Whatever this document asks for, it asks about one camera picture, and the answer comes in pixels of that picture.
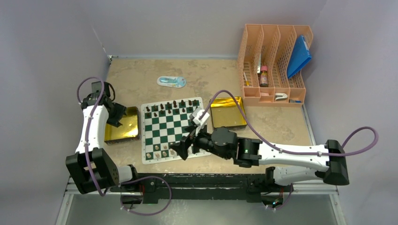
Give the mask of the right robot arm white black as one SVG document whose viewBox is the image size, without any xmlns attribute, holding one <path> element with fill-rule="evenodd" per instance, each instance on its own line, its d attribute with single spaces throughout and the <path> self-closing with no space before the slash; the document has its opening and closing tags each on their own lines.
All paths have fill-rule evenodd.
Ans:
<svg viewBox="0 0 398 225">
<path fill-rule="evenodd" d="M 235 165 L 244 168 L 260 165 L 280 165 L 266 171 L 263 184 L 270 191 L 280 186 L 306 180 L 322 180 L 326 184 L 348 185 L 349 176 L 343 147 L 336 140 L 327 140 L 324 145 L 298 146 L 266 144 L 259 139 L 239 137 L 225 127 L 213 133 L 204 129 L 190 133 L 171 144 L 183 160 L 188 158 L 188 149 L 197 153 L 205 150 L 223 159 L 232 159 Z"/>
</svg>

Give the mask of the blue packaged stapler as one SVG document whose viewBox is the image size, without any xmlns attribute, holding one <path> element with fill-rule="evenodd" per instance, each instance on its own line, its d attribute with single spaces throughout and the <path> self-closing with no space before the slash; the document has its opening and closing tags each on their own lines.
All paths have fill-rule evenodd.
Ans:
<svg viewBox="0 0 398 225">
<path fill-rule="evenodd" d="M 182 76 L 160 76 L 157 84 L 164 87 L 183 88 L 186 85 L 186 79 Z"/>
</svg>

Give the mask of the peach plastic file organizer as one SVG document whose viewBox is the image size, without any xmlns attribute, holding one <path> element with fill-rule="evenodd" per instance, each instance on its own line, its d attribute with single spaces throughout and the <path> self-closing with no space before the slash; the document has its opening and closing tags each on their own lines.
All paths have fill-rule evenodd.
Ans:
<svg viewBox="0 0 398 225">
<path fill-rule="evenodd" d="M 245 106 L 301 107 L 306 88 L 301 72 L 287 78 L 287 67 L 296 39 L 303 35 L 309 47 L 313 32 L 308 25 L 246 24 L 238 52 L 241 97 Z M 260 67 L 268 67 L 268 87 L 259 86 Z M 245 71 L 250 87 L 246 87 Z M 275 93 L 288 99 L 275 101 Z"/>
</svg>

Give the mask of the gold tin with white pieces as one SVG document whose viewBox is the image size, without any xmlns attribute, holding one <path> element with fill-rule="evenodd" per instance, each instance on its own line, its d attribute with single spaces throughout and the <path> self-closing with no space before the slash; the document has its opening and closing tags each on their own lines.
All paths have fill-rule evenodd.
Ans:
<svg viewBox="0 0 398 225">
<path fill-rule="evenodd" d="M 115 144 L 132 140 L 140 140 L 140 116 L 136 106 L 128 107 L 126 114 L 120 120 L 122 124 L 114 127 L 106 124 L 104 141 L 106 144 Z"/>
</svg>

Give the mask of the yellow pen in organizer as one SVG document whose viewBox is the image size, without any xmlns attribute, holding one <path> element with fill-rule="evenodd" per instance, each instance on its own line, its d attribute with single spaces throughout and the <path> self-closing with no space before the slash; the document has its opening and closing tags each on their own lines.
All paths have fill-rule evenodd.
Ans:
<svg viewBox="0 0 398 225">
<path fill-rule="evenodd" d="M 245 71 L 243 72 L 243 77 L 244 77 L 244 80 L 245 80 L 245 85 L 246 85 L 246 87 L 250 87 L 250 83 L 249 83 L 249 81 L 248 81 L 248 79 L 247 79 L 247 76 L 246 76 Z"/>
</svg>

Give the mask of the green white chess board mat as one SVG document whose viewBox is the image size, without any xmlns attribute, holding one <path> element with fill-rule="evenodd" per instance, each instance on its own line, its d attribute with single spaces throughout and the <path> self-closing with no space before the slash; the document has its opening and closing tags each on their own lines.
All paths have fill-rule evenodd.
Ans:
<svg viewBox="0 0 398 225">
<path fill-rule="evenodd" d="M 166 108 L 167 102 L 170 102 L 173 106 L 174 100 L 154 102 L 154 103 L 146 103 L 142 104 L 140 108 L 140 123 L 141 123 L 141 151 L 142 151 L 142 163 L 145 165 L 156 164 L 168 161 L 180 160 L 181 157 L 175 152 L 175 155 L 170 154 L 171 144 L 177 143 L 181 140 L 183 136 L 187 136 L 189 133 L 185 131 L 192 122 L 189 119 L 189 115 L 195 110 L 197 106 L 189 106 L 188 101 L 198 100 L 198 107 L 203 109 L 203 100 L 201 97 L 192 97 L 192 98 L 184 98 L 177 99 L 176 104 L 179 109 L 179 113 L 174 113 L 175 108 L 172 107 L 170 109 L 172 111 L 171 114 L 168 114 L 168 109 Z M 180 102 L 183 100 L 185 102 L 185 107 L 181 107 Z M 160 115 L 160 104 L 164 105 L 165 115 Z M 153 106 L 158 106 L 158 110 L 154 111 Z M 147 112 L 146 107 L 150 107 L 151 111 Z M 189 112 L 187 108 L 192 107 L 192 112 Z M 151 113 L 151 118 L 146 118 L 146 114 Z M 166 144 L 168 146 L 167 149 L 163 148 L 163 145 Z M 154 150 L 154 146 L 159 145 L 159 150 Z M 168 156 L 164 157 L 162 155 L 163 151 L 168 152 Z M 160 157 L 157 158 L 155 153 L 159 152 Z M 152 153 L 152 158 L 148 158 L 146 156 L 147 153 Z"/>
</svg>

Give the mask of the empty gold tin lid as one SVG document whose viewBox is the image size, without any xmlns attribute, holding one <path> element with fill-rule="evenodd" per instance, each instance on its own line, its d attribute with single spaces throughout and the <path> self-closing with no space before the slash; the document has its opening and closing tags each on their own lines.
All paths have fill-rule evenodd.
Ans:
<svg viewBox="0 0 398 225">
<path fill-rule="evenodd" d="M 229 130 L 242 130 L 247 126 L 232 97 L 216 98 L 210 107 L 213 128 L 226 127 Z"/>
</svg>

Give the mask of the white stapler in organizer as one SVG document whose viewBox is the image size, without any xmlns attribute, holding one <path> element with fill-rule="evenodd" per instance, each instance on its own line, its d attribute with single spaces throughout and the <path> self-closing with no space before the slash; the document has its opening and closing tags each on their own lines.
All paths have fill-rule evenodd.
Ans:
<svg viewBox="0 0 398 225">
<path fill-rule="evenodd" d="M 288 95 L 286 93 L 275 93 L 275 101 L 285 101 L 288 99 Z"/>
</svg>

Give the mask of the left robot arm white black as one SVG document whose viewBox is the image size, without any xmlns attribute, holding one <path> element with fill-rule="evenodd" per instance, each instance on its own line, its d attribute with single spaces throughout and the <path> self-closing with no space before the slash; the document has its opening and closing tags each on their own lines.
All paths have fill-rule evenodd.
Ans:
<svg viewBox="0 0 398 225">
<path fill-rule="evenodd" d="M 127 107 L 116 103 L 111 84 L 92 82 L 92 92 L 78 99 L 84 116 L 79 144 L 73 155 L 67 156 L 66 167 L 81 194 L 97 191 L 104 196 L 108 189 L 122 185 L 127 191 L 139 188 L 140 179 L 133 165 L 117 166 L 104 150 L 106 126 L 122 126 L 120 120 Z"/>
</svg>

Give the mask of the blue folder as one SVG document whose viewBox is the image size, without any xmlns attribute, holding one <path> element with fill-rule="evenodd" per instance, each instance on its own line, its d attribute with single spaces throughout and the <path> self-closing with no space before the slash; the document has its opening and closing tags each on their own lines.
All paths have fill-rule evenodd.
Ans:
<svg viewBox="0 0 398 225">
<path fill-rule="evenodd" d="M 307 39 L 300 35 L 295 42 L 293 47 L 290 61 L 287 67 L 287 78 L 292 78 L 312 59 L 312 55 L 309 51 L 309 45 Z"/>
</svg>

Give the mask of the small bottle pink cap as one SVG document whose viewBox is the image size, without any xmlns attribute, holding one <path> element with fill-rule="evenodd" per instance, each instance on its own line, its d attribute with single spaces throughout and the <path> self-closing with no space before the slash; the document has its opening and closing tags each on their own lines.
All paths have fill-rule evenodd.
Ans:
<svg viewBox="0 0 398 225">
<path fill-rule="evenodd" d="M 260 87 L 268 87 L 268 67 L 267 66 L 260 67 L 259 86 Z"/>
</svg>

